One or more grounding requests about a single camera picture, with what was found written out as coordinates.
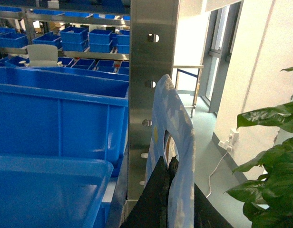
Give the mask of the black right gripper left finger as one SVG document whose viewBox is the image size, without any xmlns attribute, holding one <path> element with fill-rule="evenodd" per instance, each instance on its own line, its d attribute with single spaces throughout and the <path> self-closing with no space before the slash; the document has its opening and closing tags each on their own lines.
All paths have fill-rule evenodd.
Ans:
<svg viewBox="0 0 293 228">
<path fill-rule="evenodd" d="M 169 173 L 160 157 L 143 192 L 122 228 L 166 228 Z"/>
</svg>

